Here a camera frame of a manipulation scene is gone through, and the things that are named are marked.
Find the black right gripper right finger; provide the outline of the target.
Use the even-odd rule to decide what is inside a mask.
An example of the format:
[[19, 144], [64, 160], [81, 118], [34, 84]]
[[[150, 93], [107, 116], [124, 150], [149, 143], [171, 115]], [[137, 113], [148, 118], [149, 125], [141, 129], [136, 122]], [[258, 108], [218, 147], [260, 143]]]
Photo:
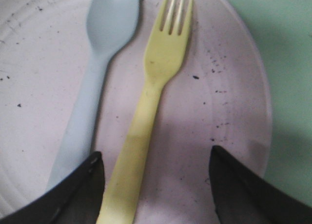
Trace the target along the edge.
[[214, 145], [209, 178], [222, 224], [310, 224], [311, 207], [253, 173], [223, 147]]

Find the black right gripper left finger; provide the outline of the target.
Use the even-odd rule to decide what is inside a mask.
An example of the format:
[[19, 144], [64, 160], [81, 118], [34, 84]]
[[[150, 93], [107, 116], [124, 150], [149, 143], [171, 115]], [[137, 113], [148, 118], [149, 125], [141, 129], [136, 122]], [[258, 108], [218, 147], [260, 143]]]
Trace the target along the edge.
[[92, 153], [44, 195], [0, 220], [2, 224], [94, 224], [105, 177], [102, 154]]

